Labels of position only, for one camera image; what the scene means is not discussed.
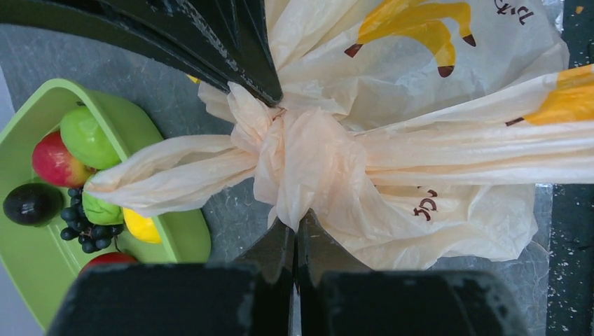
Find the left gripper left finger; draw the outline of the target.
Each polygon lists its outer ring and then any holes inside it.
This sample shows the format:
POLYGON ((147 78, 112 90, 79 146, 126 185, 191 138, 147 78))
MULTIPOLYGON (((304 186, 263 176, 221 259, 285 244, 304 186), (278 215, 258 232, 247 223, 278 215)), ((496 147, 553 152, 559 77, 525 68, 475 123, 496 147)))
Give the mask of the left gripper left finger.
POLYGON ((81 272, 49 335, 287 335, 294 231, 275 221, 227 263, 114 263, 81 272))

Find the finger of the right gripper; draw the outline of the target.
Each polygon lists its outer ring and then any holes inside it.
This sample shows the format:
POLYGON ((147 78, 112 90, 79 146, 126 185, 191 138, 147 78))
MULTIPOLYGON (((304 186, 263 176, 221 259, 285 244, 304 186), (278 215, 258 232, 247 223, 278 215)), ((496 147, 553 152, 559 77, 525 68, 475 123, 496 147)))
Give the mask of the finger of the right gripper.
POLYGON ((268 106, 283 97, 263 1, 2 1, 1 21, 94 39, 268 106))

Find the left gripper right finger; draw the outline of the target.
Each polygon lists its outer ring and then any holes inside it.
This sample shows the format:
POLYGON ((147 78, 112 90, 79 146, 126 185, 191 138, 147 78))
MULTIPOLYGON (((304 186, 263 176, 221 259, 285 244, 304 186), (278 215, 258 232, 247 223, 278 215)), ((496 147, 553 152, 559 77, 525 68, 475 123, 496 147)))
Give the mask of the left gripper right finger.
POLYGON ((526 335, 511 292, 475 270, 374 271, 313 211, 296 234, 304 335, 526 335))

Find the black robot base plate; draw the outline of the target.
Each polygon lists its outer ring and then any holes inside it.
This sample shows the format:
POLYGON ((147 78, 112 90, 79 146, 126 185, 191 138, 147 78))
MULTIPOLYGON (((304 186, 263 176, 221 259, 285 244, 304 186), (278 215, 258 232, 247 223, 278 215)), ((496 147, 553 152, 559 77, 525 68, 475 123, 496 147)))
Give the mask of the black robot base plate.
MULTIPOLYGON (((562 39, 569 69, 593 65, 593 2, 565 1, 562 39)), ((564 159, 553 186, 547 335, 593 334, 593 150, 564 159)))

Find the beige plastic banana-print bag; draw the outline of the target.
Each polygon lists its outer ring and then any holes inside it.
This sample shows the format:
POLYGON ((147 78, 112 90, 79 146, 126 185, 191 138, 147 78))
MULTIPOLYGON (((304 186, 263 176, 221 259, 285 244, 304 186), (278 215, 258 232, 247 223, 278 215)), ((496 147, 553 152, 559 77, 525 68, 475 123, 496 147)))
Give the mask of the beige plastic banana-print bag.
POLYGON ((540 1, 267 1, 284 93, 201 83, 229 135, 161 141, 88 193, 144 216, 202 207, 245 179, 270 219, 323 228, 375 269, 519 257, 537 232, 535 186, 593 150, 593 66, 540 1))

